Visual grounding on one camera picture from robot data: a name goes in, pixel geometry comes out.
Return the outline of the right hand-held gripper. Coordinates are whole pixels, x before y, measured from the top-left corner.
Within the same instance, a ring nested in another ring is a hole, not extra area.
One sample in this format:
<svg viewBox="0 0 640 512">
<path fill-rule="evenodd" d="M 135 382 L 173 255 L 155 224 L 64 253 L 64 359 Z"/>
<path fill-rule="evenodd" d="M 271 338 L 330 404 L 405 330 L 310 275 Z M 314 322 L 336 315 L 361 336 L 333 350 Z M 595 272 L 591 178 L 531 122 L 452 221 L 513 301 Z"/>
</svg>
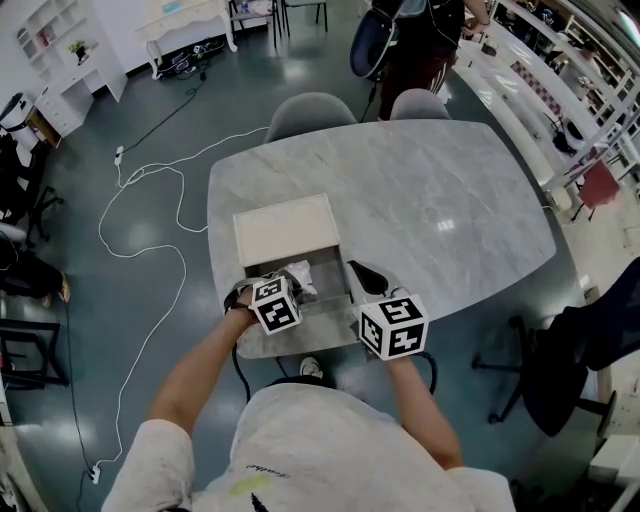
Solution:
<svg viewBox="0 0 640 512">
<path fill-rule="evenodd" d="M 348 260 L 345 275 L 358 305 L 358 339 L 369 351 L 390 361 L 424 350 L 429 316 L 418 294 L 372 263 Z"/>
</svg>

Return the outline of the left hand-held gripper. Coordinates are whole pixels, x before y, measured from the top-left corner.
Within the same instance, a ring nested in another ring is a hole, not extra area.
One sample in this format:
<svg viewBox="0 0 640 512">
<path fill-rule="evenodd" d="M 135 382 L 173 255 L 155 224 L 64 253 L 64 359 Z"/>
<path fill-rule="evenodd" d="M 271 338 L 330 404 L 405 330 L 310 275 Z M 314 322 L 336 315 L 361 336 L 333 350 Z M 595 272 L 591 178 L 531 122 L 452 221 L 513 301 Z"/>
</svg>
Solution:
<svg viewBox="0 0 640 512">
<path fill-rule="evenodd" d="M 227 294 L 227 310 L 248 309 L 266 334 L 275 334 L 301 323 L 298 302 L 303 295 L 300 281 L 291 272 L 278 270 L 236 283 Z"/>
</svg>

